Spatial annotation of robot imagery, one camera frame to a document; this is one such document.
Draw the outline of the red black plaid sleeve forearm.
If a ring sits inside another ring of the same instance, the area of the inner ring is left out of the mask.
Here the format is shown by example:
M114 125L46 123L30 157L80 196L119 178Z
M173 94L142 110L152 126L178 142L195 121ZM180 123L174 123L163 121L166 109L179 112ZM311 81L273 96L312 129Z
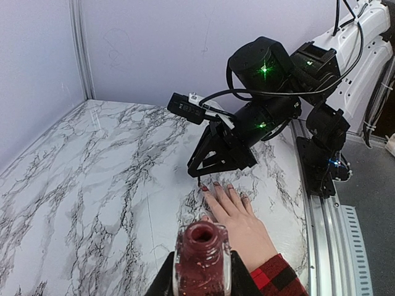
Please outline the red black plaid sleeve forearm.
M308 296L297 274L279 253L250 275L262 295Z

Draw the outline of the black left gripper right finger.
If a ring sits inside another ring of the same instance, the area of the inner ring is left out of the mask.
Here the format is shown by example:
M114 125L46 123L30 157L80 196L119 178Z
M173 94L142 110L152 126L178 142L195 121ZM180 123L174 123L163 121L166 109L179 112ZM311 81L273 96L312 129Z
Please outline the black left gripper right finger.
M231 251L231 296L262 296L237 251Z

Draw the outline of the red glitter nail polish bottle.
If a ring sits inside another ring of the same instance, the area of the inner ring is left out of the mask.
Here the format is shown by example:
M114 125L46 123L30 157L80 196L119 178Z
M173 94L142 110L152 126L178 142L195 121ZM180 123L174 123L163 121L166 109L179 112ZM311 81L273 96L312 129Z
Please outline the red glitter nail polish bottle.
M172 286L174 295L231 294L231 255L226 227L207 221L180 227Z

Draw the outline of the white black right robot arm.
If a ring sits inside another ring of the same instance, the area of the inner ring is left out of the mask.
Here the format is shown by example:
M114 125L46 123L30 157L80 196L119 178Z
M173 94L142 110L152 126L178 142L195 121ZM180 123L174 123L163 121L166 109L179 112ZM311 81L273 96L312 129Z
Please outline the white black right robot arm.
M326 100L342 84L357 86L364 79L355 73L374 40L394 26L393 1L360 1L351 19L336 23L328 32L288 54L283 45L259 37L239 48L227 62L227 93L245 101L232 114L213 107L213 96L189 97L182 107L194 123L209 120L208 127L188 162L188 173L200 177L253 167L251 147L274 138L301 115L302 102L312 107L307 127L312 139L304 160L323 170L343 148L349 123L342 110Z

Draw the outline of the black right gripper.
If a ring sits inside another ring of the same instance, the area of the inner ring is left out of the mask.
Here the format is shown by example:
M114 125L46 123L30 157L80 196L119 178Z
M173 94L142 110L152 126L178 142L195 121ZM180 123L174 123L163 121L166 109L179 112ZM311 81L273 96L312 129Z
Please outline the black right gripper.
M216 115L205 128L188 161L188 174L205 176L233 170L244 170L257 164L250 148L228 126L224 116Z

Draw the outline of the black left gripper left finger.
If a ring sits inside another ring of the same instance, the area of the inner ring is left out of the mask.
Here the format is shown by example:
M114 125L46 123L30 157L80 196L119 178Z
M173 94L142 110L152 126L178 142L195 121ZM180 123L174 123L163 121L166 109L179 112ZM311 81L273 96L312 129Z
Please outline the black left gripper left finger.
M174 252L170 252L145 296L173 296Z

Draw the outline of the person's bare hand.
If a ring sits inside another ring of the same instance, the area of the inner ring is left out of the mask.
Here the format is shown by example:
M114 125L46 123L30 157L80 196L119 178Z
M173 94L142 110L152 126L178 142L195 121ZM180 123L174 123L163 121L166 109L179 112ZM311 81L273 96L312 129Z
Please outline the person's bare hand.
M205 216L203 220L226 227L230 247L238 253L248 271L254 271L278 255L247 195L237 193L232 184L223 187L218 182L214 182L212 190L202 184L201 191L213 216L212 219Z

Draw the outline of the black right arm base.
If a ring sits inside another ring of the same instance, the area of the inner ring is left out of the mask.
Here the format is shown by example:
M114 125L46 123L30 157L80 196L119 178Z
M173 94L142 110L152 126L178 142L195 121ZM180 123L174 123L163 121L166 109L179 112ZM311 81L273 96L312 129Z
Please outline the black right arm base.
M330 168L335 166L336 154L344 147L350 128L343 114L341 109L335 110L326 103L316 105L306 121L311 138L296 138L305 189L309 195L327 199L335 194Z

